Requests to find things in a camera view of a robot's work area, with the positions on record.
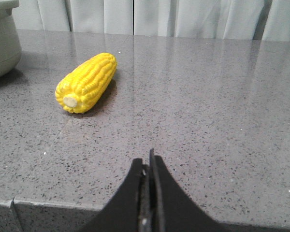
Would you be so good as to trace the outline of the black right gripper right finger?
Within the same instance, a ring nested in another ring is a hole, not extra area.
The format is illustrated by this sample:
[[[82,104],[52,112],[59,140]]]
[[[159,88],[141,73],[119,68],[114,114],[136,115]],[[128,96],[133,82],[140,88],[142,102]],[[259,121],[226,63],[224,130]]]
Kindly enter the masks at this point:
[[[161,156],[149,152],[154,232],[226,232],[181,189]]]

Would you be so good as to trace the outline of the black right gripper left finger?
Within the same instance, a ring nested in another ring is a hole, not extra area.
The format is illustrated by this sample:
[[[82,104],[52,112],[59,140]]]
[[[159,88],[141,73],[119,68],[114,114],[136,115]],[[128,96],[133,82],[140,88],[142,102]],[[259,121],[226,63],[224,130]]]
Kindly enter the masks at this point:
[[[115,195],[80,231],[146,232],[149,211],[148,166],[137,158]]]

